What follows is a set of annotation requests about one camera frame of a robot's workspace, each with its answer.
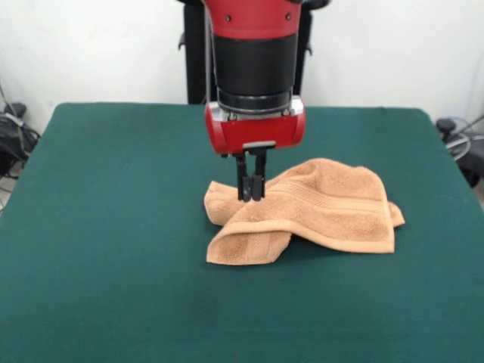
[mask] black cable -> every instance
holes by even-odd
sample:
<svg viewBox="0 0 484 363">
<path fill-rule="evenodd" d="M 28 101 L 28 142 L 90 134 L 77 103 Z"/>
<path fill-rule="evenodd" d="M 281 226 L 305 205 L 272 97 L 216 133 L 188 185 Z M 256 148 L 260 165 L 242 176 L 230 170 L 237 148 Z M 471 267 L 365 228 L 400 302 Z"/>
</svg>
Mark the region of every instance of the black cable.
<svg viewBox="0 0 484 363">
<path fill-rule="evenodd" d="M 0 144 L 0 149 L 4 149 L 6 152 L 10 153 L 13 157 L 16 157 L 18 161 L 20 161 L 22 164 L 26 162 L 25 158 L 19 157 L 18 154 L 10 149 L 7 145 L 5 144 Z"/>
<path fill-rule="evenodd" d="M 463 127 L 460 131 L 456 131 L 455 132 L 455 135 L 459 135 L 462 132 L 467 131 L 468 129 L 472 129 L 476 124 L 480 123 L 483 120 L 484 120 L 484 115 L 481 115 L 481 116 L 477 117 L 477 119 L 475 119 L 474 121 L 472 121 L 469 125 Z"/>
<path fill-rule="evenodd" d="M 0 187 L 0 191 L 5 191 L 5 192 L 10 193 L 10 194 L 12 193 L 12 191 L 10 191 L 10 190 L 8 190 L 8 189 L 5 189 L 5 188 L 3 188 L 3 187 Z"/>
</svg>

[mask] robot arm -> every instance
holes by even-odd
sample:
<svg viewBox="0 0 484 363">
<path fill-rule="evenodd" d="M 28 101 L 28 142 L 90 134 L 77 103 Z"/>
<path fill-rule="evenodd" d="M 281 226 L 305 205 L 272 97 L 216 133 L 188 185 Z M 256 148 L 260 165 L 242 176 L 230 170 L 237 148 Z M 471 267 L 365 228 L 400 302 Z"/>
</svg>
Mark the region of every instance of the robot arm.
<svg viewBox="0 0 484 363">
<path fill-rule="evenodd" d="M 237 160 L 239 200 L 265 196 L 270 148 L 298 145 L 306 127 L 293 96 L 303 0 L 203 0 L 213 32 L 218 101 L 206 106 L 214 151 Z M 247 174 L 246 154 L 256 156 Z"/>
</svg>

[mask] towel fold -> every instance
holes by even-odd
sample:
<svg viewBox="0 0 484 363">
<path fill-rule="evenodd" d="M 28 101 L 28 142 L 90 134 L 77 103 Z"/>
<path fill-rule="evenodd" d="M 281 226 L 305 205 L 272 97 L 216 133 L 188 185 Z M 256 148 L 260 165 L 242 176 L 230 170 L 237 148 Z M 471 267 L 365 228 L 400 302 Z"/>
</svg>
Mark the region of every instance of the towel fold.
<svg viewBox="0 0 484 363">
<path fill-rule="evenodd" d="M 394 228 L 405 224 L 378 175 L 327 159 L 268 181 L 261 202 L 240 202 L 236 188 L 212 182 L 204 204 L 210 221 L 224 225 L 206 260 L 222 265 L 274 262 L 292 234 L 344 252 L 393 253 Z"/>
</svg>

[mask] green felt surface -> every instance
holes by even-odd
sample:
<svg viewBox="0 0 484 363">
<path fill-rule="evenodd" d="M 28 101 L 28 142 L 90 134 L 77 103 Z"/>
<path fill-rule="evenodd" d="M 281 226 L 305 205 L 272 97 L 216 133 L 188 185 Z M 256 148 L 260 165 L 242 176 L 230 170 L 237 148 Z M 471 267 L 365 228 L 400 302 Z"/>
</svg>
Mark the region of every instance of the green felt surface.
<svg viewBox="0 0 484 363">
<path fill-rule="evenodd" d="M 394 255 L 295 237 L 208 265 L 203 195 L 235 162 L 202 107 L 60 106 L 0 218 L 0 362 L 482 362 L 484 218 L 428 116 L 309 108 L 268 176 L 313 157 L 381 176 Z"/>
</svg>

